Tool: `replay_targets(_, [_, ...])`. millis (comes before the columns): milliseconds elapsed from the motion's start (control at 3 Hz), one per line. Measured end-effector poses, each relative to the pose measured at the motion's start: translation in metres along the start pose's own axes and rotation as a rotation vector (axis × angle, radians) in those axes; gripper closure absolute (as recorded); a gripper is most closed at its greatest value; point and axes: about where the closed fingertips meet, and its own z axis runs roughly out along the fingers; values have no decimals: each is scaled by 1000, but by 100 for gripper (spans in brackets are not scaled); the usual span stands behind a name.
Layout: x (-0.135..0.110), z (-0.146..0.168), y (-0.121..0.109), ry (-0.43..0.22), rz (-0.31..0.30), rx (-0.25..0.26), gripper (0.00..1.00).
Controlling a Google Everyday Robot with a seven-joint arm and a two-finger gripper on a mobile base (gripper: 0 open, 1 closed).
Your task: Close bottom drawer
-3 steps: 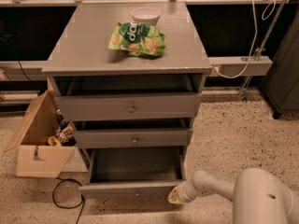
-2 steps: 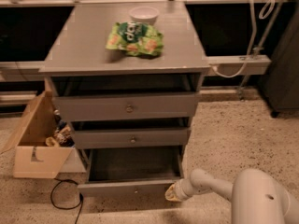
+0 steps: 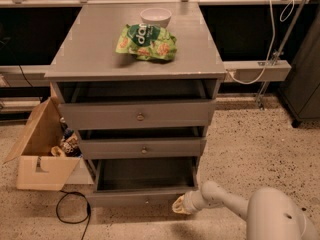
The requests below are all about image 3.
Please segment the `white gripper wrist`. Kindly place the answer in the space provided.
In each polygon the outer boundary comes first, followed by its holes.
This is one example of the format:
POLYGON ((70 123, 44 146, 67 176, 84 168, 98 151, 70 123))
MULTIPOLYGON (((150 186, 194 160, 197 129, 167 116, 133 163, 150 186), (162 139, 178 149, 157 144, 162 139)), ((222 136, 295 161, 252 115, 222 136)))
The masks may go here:
POLYGON ((172 211, 176 214, 195 214, 204 208, 204 199, 200 190, 188 191, 172 204, 172 211))

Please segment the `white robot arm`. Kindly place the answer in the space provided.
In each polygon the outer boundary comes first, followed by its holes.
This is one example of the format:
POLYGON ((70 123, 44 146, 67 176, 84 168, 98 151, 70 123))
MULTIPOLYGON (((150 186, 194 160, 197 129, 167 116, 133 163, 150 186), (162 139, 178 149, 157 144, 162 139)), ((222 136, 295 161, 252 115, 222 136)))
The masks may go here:
POLYGON ((247 240, 320 240, 302 209, 282 191, 271 187, 260 188, 245 199, 207 181, 199 190, 180 196, 172 210, 177 214, 195 214, 219 205, 246 222, 247 240))

